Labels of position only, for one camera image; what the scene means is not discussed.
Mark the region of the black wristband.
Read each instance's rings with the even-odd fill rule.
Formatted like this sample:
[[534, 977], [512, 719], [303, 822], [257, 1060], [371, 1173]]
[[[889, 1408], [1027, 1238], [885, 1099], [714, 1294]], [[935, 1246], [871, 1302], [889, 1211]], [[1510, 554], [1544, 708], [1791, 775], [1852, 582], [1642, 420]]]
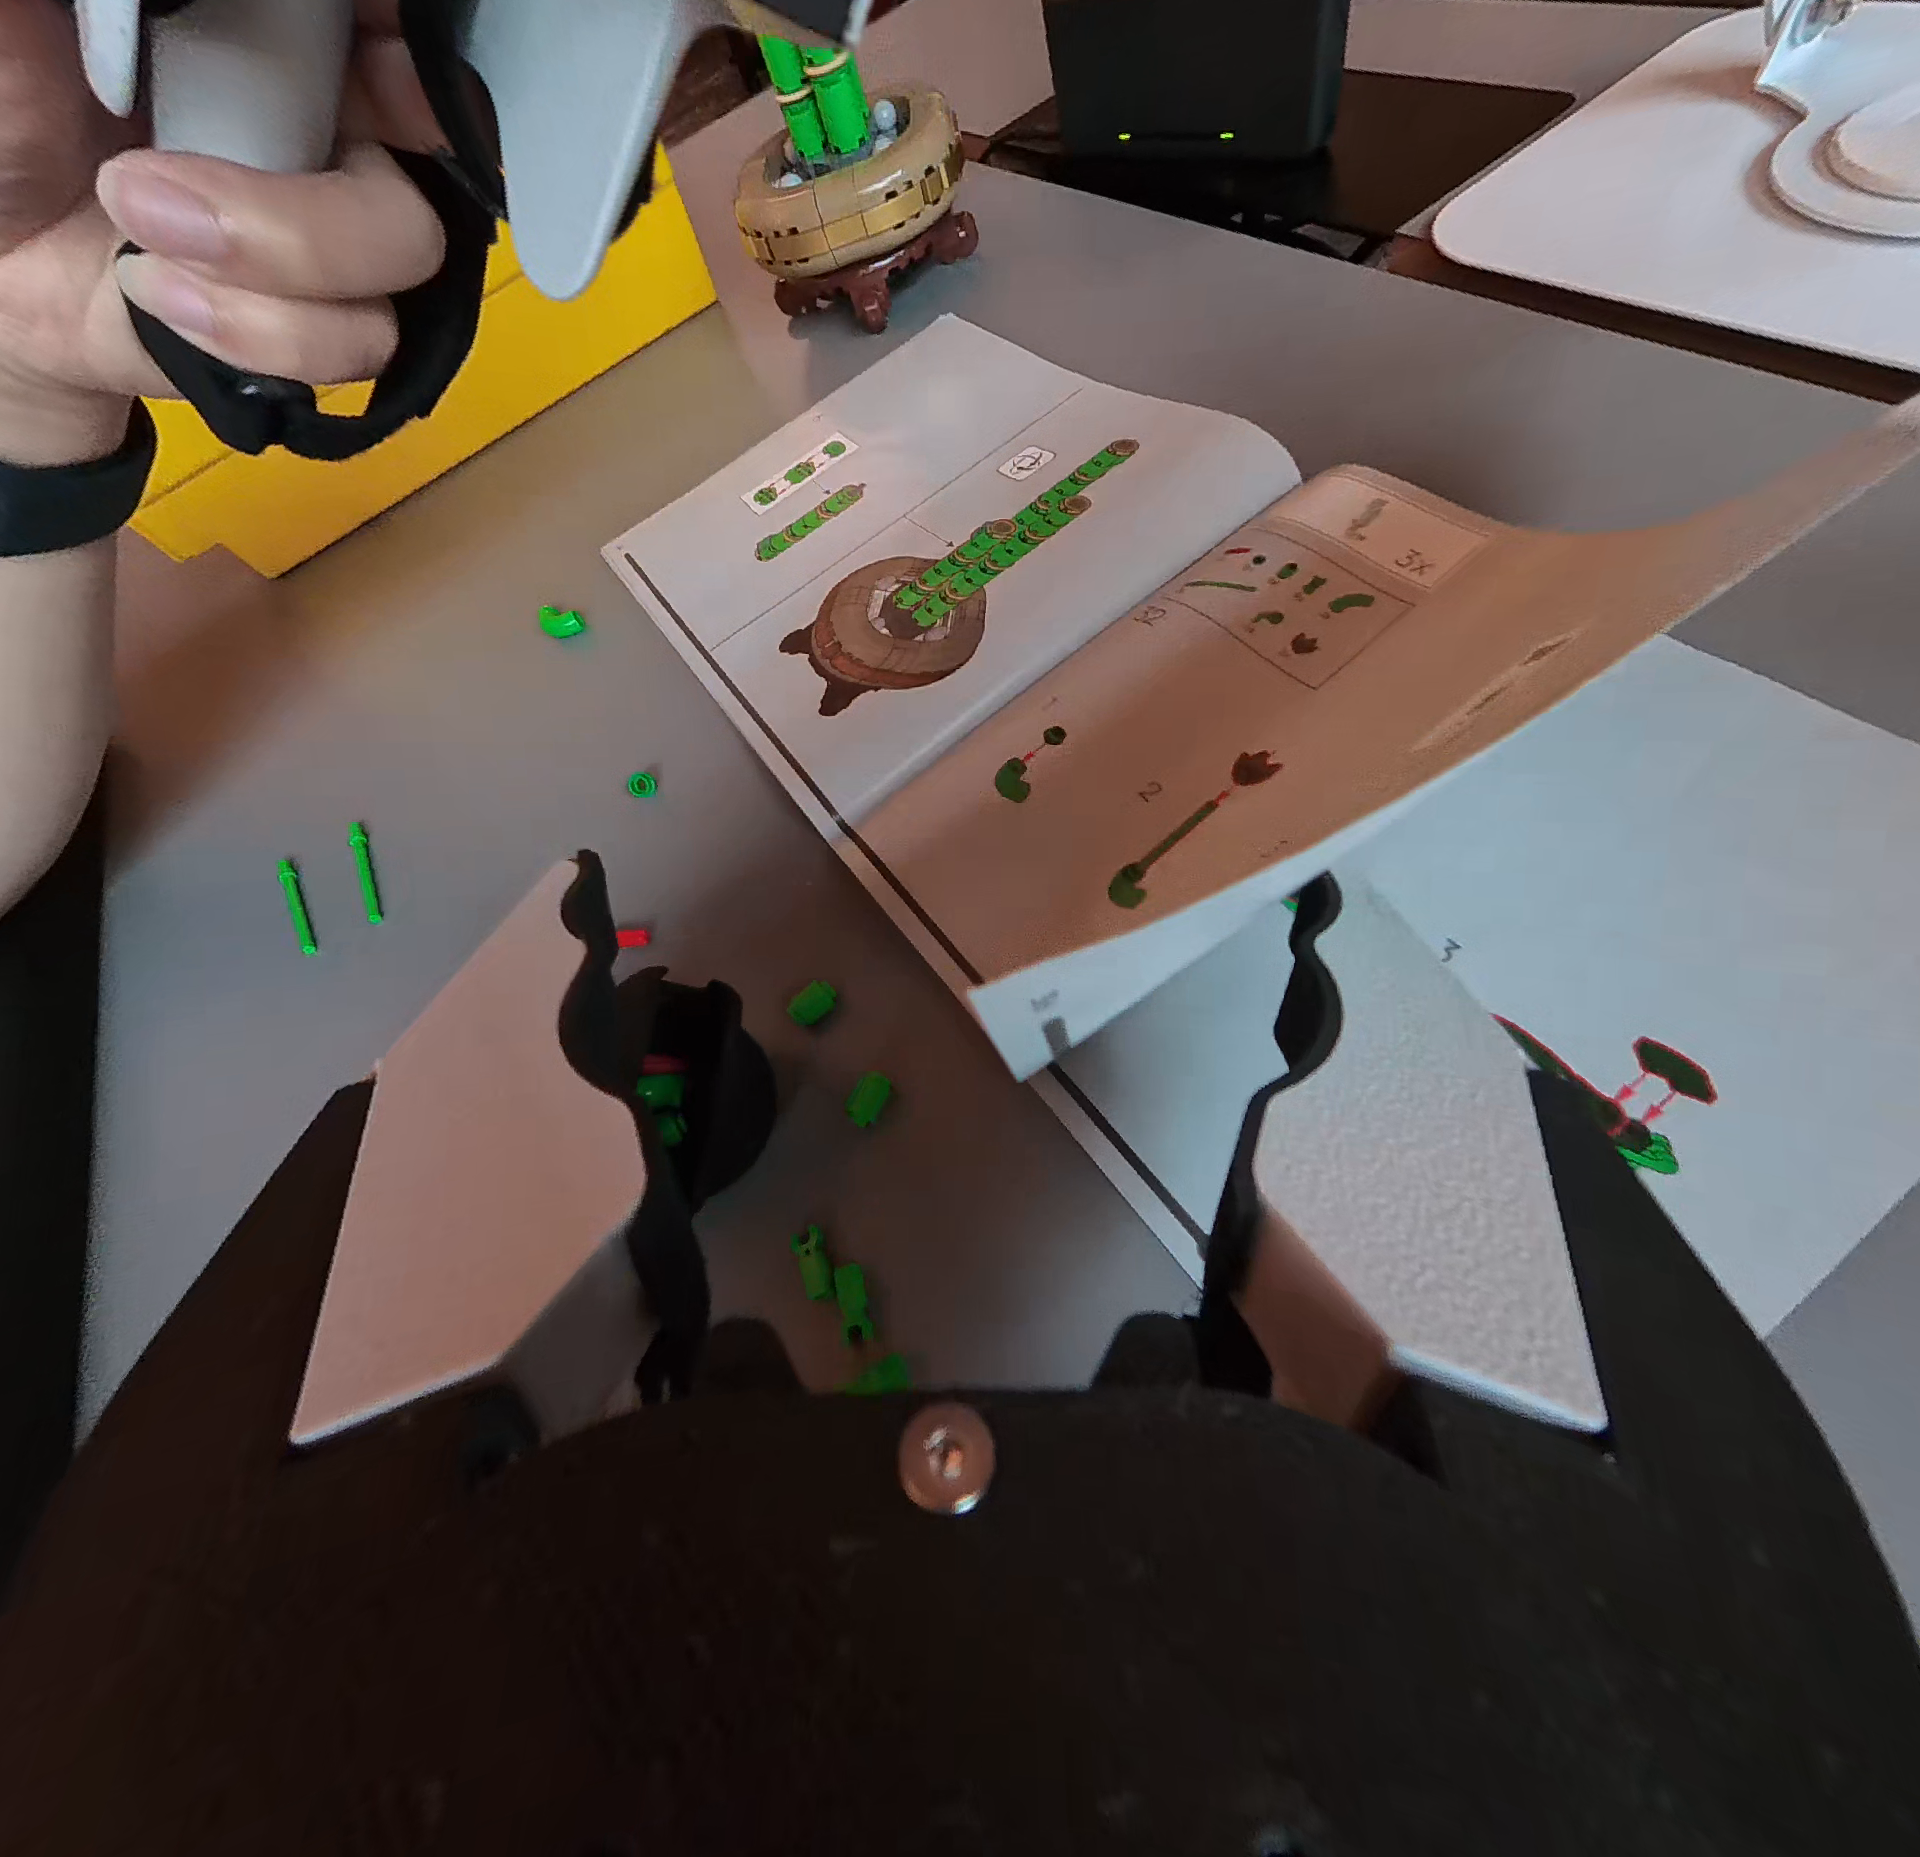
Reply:
[[158, 430], [145, 401], [131, 402], [112, 454], [60, 465], [0, 463], [0, 554], [35, 559], [115, 538], [145, 499]]

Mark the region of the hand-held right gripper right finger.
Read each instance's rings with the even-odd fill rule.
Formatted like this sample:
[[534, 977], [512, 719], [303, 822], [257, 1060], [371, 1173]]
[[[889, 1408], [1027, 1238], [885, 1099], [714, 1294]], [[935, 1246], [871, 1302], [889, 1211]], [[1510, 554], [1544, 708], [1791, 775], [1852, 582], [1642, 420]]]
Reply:
[[1358, 880], [1299, 886], [1289, 949], [1281, 1074], [1204, 1255], [1204, 1379], [1358, 1431], [1406, 1379], [1604, 1431], [1526, 1058]]

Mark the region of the person's left forearm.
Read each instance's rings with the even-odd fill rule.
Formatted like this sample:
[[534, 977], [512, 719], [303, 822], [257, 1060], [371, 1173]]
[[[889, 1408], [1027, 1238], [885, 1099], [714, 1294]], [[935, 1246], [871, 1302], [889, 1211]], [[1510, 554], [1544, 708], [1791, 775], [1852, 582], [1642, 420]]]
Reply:
[[69, 845], [112, 737], [115, 538], [0, 564], [0, 906]]

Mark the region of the yellow cardboard box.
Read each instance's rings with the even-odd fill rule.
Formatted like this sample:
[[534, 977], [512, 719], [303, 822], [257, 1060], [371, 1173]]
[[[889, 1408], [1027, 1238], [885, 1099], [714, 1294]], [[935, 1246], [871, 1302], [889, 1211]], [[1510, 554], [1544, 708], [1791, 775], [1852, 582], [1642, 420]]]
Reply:
[[655, 150], [655, 193], [582, 296], [544, 301], [519, 276], [512, 233], [498, 233], [477, 350], [434, 416], [348, 463], [303, 463], [236, 454], [187, 402], [154, 402], [158, 456], [131, 528], [174, 564], [231, 549], [262, 578], [289, 575], [714, 301], [669, 159]]

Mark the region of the lego bamboo pot model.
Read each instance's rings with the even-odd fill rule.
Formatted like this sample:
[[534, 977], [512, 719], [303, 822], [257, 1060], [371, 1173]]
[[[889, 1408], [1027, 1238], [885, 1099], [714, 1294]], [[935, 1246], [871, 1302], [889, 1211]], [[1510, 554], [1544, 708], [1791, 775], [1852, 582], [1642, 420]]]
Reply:
[[759, 55], [785, 126], [738, 172], [738, 237], [775, 277], [785, 316], [844, 301], [868, 332], [885, 332], [895, 276], [980, 248], [960, 202], [960, 111], [929, 83], [871, 97], [844, 46], [759, 34]]

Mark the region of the person's left hand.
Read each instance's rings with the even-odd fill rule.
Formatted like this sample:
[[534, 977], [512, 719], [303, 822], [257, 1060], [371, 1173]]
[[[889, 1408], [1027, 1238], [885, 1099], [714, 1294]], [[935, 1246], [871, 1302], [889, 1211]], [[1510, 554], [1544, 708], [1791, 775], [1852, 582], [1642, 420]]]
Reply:
[[162, 154], [93, 97], [75, 17], [0, 0], [0, 454], [119, 449], [131, 401], [173, 397], [131, 304], [251, 374], [367, 383], [394, 354], [394, 296], [445, 233], [394, 168], [445, 139], [394, 0], [353, 0], [343, 140], [317, 176]]

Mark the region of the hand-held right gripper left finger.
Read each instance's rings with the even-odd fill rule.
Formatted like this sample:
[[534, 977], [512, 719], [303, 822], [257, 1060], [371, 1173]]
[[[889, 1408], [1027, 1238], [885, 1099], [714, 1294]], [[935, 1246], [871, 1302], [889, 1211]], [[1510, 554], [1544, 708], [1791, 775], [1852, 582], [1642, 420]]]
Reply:
[[456, 1391], [512, 1391], [559, 1440], [688, 1379], [709, 1271], [611, 959], [578, 848], [381, 1058], [291, 1445]]

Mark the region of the white stand base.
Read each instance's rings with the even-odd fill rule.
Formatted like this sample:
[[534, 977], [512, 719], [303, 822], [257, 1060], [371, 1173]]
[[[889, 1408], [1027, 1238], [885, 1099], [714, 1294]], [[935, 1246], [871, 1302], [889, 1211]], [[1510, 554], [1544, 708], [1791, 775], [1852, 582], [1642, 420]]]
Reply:
[[1920, 9], [1696, 25], [1431, 222], [1450, 264], [1762, 343], [1920, 366]]

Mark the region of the small black cup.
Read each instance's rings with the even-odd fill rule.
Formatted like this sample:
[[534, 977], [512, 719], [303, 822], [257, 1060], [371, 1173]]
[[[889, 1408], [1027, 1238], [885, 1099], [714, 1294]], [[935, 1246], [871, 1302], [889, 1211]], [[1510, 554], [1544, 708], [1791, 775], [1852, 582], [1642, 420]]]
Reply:
[[617, 977], [611, 1005], [624, 1088], [701, 1214], [761, 1157], [777, 1114], [775, 1064], [721, 977], [673, 983], [668, 966], [642, 966]]

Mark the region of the scattered small green lego pieces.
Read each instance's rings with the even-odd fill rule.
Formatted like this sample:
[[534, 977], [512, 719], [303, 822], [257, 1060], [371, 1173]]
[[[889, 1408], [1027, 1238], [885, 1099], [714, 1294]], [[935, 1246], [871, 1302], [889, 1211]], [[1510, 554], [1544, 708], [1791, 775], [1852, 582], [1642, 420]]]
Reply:
[[[788, 998], [788, 1014], [798, 1030], [819, 1030], [838, 1011], [838, 985], [825, 977], [805, 983]], [[844, 1103], [848, 1126], [876, 1128], [893, 1109], [893, 1077], [868, 1072]], [[838, 1263], [827, 1255], [825, 1229], [805, 1224], [790, 1234], [790, 1259], [798, 1263], [798, 1282], [812, 1302], [833, 1302], [838, 1329], [848, 1352], [859, 1352], [859, 1370], [841, 1384], [844, 1396], [899, 1396], [914, 1387], [914, 1370], [902, 1352], [881, 1345], [881, 1318], [868, 1271], [859, 1263]]]

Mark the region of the black electronic box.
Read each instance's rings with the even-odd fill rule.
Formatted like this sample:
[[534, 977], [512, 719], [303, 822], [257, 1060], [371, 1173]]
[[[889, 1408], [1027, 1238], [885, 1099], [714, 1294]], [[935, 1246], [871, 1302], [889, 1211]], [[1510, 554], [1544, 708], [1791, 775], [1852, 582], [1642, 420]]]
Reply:
[[1040, 0], [1070, 159], [1304, 164], [1334, 140], [1353, 0]]

